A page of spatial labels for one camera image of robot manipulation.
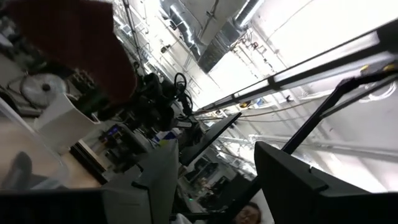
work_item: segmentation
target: ceiling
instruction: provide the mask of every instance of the ceiling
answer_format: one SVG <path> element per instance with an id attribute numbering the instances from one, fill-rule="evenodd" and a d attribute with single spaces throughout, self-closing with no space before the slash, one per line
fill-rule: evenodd
<path id="1" fill-rule="evenodd" d="M 246 42 L 240 42 L 206 74 L 180 38 L 178 29 L 172 30 L 169 21 L 162 18 L 159 1 L 130 0 L 129 3 L 138 51 L 146 58 L 144 72 L 154 72 L 156 68 L 170 79 L 177 72 L 186 74 L 195 110 L 395 19 L 398 6 L 398 2 L 390 0 L 265 0 L 243 36 Z M 244 1 L 219 0 L 214 16 L 209 12 L 215 0 L 184 0 L 182 3 L 195 18 L 192 24 L 201 32 L 200 40 L 208 44 Z M 124 24 L 118 26 L 128 24 L 123 9 L 119 17 Z M 257 49 L 250 45 L 254 42 L 259 45 Z M 372 37 L 365 38 L 321 58 L 317 64 L 371 42 Z M 160 49 L 166 45 L 171 48 L 163 54 Z M 135 45 L 131 46 L 136 53 Z M 263 109 L 243 113 L 244 116 L 267 114 L 242 118 L 234 129 L 229 129 L 218 144 L 219 150 L 227 148 L 220 156 L 236 163 L 245 172 L 255 172 L 253 141 L 259 139 L 283 146 L 342 78 L 357 74 L 358 71 L 344 73 L 263 97 Z M 394 181 L 398 175 L 398 140 L 395 138 L 398 119 L 394 116 L 398 112 L 395 106 L 398 93 L 392 90 L 395 90 L 393 86 L 386 87 L 377 94 L 390 91 L 388 97 L 355 103 L 324 120 L 295 156 L 372 192 L 398 190 L 398 182 Z M 288 96 L 292 101 L 286 102 Z M 240 109 L 234 106 L 225 112 L 237 110 Z"/>

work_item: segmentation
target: box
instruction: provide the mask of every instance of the box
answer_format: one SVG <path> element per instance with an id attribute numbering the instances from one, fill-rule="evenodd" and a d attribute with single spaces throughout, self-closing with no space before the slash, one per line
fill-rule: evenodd
<path id="1" fill-rule="evenodd" d="M 55 189 L 68 179 L 61 157 L 0 99 L 0 189 Z"/>

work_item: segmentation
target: white wall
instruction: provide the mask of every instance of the white wall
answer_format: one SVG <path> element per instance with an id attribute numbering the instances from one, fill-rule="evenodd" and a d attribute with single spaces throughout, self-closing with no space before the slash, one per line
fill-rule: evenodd
<path id="1" fill-rule="evenodd" d="M 256 22 L 293 65 L 397 18 L 397 6 L 391 0 L 268 0 Z"/>

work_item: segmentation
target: power cord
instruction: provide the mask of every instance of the power cord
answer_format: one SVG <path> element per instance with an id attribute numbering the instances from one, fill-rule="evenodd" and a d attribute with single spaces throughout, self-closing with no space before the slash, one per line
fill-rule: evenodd
<path id="1" fill-rule="evenodd" d="M 181 77 L 183 81 L 177 81 L 177 78 Z M 181 102 L 183 110 L 182 112 L 185 114 L 183 118 L 178 118 L 177 120 L 179 121 L 185 121 L 188 119 L 189 116 L 192 115 L 192 110 L 193 110 L 193 101 L 191 96 L 189 96 L 186 91 L 187 91 L 187 78 L 185 77 L 184 74 L 178 72 L 174 76 L 174 87 L 177 89 L 177 95 L 176 99 Z"/>
<path id="2" fill-rule="evenodd" d="M 298 106 L 302 106 L 302 105 L 305 105 L 307 103 L 311 103 L 311 102 L 317 101 L 317 100 L 319 100 L 319 99 L 309 100 L 309 101 L 306 101 L 306 102 L 303 102 L 303 103 L 299 103 L 297 105 L 290 106 L 288 108 L 284 108 L 284 109 L 280 109 L 280 110 L 267 111 L 267 112 L 258 113 L 258 114 L 244 115 L 244 116 L 241 116 L 240 118 L 250 118 L 250 117 L 255 117 L 255 116 L 262 116 L 262 115 L 266 115 L 266 114 L 272 114 L 272 113 L 276 113 L 276 112 L 281 112 L 281 111 L 285 111 L 285 110 L 289 110 L 289 109 L 292 109 L 292 108 L 296 108 Z M 200 119 L 200 121 L 209 121 L 209 120 L 215 120 L 215 119 L 222 119 L 222 118 L 207 118 L 207 119 Z"/>

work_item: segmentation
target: ceiling pipe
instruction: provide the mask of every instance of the ceiling pipe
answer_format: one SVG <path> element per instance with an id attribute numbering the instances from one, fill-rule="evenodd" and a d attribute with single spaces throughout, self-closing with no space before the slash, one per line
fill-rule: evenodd
<path id="1" fill-rule="evenodd" d="M 201 24 L 180 0 L 161 1 L 160 7 L 163 16 L 170 19 L 172 24 L 180 31 L 185 45 L 198 60 L 206 48 L 198 36 L 198 29 L 201 28 Z"/>
<path id="2" fill-rule="evenodd" d="M 207 18 L 207 20 L 206 20 L 206 22 L 205 22 L 205 25 L 204 25 L 203 28 L 200 30 L 199 35 L 198 35 L 198 38 L 199 38 L 200 40 L 201 40 L 201 38 L 203 37 L 203 35 L 205 34 L 205 32 L 206 32 L 206 30 L 207 30 L 207 27 L 209 26 L 210 21 L 214 18 L 214 14 L 216 13 L 217 6 L 218 6 L 219 1 L 220 1 L 220 0 L 215 0 L 215 1 L 214 1 L 214 4 L 213 4 L 213 7 L 211 7 L 211 10 L 210 10 L 210 13 L 209 13 L 209 15 L 208 15 L 208 18 Z M 188 68 L 188 65 L 189 65 L 189 63 L 191 62 L 191 59 L 192 59 L 191 55 L 188 55 L 187 59 L 186 59 L 185 62 L 184 62 L 183 69 L 187 69 L 187 68 Z"/>
<path id="3" fill-rule="evenodd" d="M 234 24 L 238 29 L 244 29 L 253 18 L 257 10 L 264 3 L 264 0 L 247 0 L 242 9 L 234 16 Z"/>

